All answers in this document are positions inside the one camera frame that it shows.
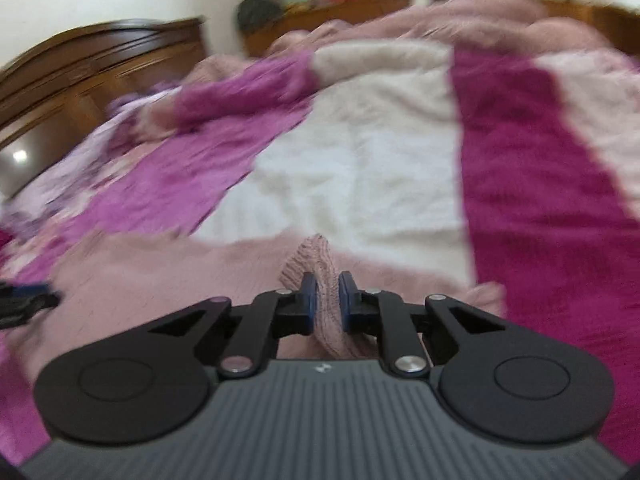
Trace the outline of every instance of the wooden cabinet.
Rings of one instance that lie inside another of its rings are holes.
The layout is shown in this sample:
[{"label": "wooden cabinet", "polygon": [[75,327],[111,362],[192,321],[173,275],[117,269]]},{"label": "wooden cabinet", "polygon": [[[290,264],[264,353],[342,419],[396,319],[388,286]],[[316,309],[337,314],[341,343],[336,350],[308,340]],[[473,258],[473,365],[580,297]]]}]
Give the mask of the wooden cabinet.
[{"label": "wooden cabinet", "polygon": [[314,30],[329,20],[344,20],[353,24],[368,22],[408,5],[409,0],[358,0],[288,14],[253,34],[243,34],[244,50],[251,57],[261,57],[271,43],[286,32]]}]

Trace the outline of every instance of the magenta stripe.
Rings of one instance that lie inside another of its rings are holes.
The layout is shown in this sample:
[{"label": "magenta stripe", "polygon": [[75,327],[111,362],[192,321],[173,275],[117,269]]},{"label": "magenta stripe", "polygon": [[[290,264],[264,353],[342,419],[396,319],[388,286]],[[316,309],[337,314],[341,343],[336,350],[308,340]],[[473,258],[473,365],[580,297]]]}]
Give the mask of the magenta stripe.
[{"label": "magenta stripe", "polygon": [[464,207],[480,282],[509,317],[597,355],[616,383],[601,441],[640,460],[640,225],[561,119],[552,75],[456,51]]}]

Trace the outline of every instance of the headboard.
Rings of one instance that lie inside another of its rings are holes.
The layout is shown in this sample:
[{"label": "headboard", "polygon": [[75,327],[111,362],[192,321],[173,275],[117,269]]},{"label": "headboard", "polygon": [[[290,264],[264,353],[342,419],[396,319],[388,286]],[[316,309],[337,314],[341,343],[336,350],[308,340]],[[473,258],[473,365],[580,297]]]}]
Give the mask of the headboard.
[{"label": "headboard", "polygon": [[62,160],[107,120],[115,98],[186,76],[206,56],[201,25],[194,18],[75,28],[0,68],[0,192],[14,196]]}]

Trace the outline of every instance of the white logo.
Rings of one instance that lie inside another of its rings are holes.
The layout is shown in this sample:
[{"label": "white logo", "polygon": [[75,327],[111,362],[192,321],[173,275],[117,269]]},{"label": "white logo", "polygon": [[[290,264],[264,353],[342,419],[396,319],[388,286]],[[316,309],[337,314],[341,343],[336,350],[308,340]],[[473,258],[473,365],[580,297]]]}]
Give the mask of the white logo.
[{"label": "white logo", "polygon": [[316,370],[316,372],[320,372],[321,374],[325,374],[329,371],[331,371],[332,366],[328,365],[327,363],[322,363],[319,364],[318,366],[316,366],[314,369]]}]

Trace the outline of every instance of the gray ribbed panel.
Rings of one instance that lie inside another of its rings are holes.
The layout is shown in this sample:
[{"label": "gray ribbed panel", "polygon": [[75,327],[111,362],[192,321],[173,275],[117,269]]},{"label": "gray ribbed panel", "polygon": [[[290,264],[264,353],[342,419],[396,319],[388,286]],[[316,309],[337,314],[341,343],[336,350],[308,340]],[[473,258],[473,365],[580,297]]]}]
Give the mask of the gray ribbed panel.
[{"label": "gray ribbed panel", "polygon": [[141,446],[55,442],[23,466],[33,480],[607,480],[625,466],[596,441],[504,447],[453,423],[427,384],[377,361],[274,361],[224,383],[179,431]]}]

